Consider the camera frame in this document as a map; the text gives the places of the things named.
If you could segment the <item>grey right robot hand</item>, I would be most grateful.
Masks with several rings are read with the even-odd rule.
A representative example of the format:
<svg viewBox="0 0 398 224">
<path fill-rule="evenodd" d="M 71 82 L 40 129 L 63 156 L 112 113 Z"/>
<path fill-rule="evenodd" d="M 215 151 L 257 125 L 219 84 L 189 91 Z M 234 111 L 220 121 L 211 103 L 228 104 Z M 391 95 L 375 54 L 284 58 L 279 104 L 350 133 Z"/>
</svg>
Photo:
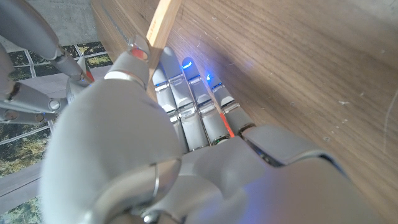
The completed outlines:
<svg viewBox="0 0 398 224">
<path fill-rule="evenodd" d="M 1 47 L 1 122 L 9 124 L 39 124 L 57 117 L 75 95 L 94 82 L 83 57 L 75 60 L 64 50 L 47 21 L 23 0 L 1 1 L 1 36 L 19 47 L 48 60 L 67 79 L 67 96 L 50 98 L 35 88 L 14 82 L 9 74 L 13 63 Z"/>
</svg>

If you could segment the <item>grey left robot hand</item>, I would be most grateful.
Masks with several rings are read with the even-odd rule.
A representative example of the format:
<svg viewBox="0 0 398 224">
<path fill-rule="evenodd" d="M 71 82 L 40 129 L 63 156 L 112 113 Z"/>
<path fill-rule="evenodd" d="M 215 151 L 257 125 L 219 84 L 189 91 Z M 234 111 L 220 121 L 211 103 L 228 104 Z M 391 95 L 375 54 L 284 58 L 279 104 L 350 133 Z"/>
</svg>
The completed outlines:
<svg viewBox="0 0 398 224">
<path fill-rule="evenodd" d="M 146 41 L 61 113 L 40 180 L 45 223 L 380 223 L 334 157 L 257 126 L 215 76 Z"/>
</svg>

